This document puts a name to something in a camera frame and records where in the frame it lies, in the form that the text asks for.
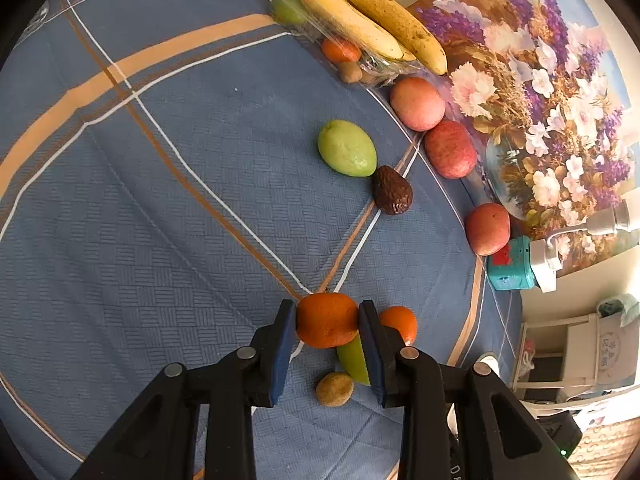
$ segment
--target blue gripper pad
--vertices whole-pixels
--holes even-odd
[[[289,355],[296,338],[296,305],[291,300],[283,300],[272,326],[272,333],[279,336],[272,340],[271,388],[269,395],[274,404],[284,391],[284,383],[289,369]]]
[[[380,404],[384,403],[385,378],[384,367],[380,354],[378,353],[378,345],[374,337],[375,328],[372,323],[382,329],[378,320],[378,313],[373,302],[370,300],[363,301],[358,309],[358,323],[360,331],[360,341],[362,342],[362,351],[364,352],[364,361],[367,364],[367,373],[369,374],[369,383],[376,399]]]

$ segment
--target red apple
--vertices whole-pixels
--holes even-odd
[[[466,239],[478,256],[497,253],[509,241],[509,213],[500,204],[487,203],[476,207],[465,218]]]
[[[445,178],[462,178],[476,165],[476,149],[466,128],[442,121],[424,137],[424,149],[436,171]]]
[[[431,130],[444,117],[445,103],[436,87],[421,77],[407,77],[391,89],[391,107],[412,130]]]

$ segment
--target bunch of bananas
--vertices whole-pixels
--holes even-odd
[[[395,0],[303,0],[367,49],[389,59],[418,59],[433,73],[447,71],[447,57],[433,35]]]

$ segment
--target orange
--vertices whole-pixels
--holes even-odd
[[[360,49],[351,41],[343,38],[324,38],[322,40],[322,53],[332,63],[342,63],[345,61],[357,61],[360,59]]]
[[[296,331],[315,348],[347,344],[358,332],[358,306],[337,292],[311,294],[298,303]]]
[[[413,344],[418,335],[418,320],[405,306],[390,306],[380,313],[380,323],[398,330],[406,345]]]

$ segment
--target lamp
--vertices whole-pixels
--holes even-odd
[[[552,231],[549,236],[535,240],[530,245],[531,269],[542,292],[556,290],[556,272],[562,269],[558,255],[556,237],[565,233],[587,231],[590,235],[608,235],[640,228],[640,188],[635,188],[623,196],[615,207],[596,211],[583,223]]]

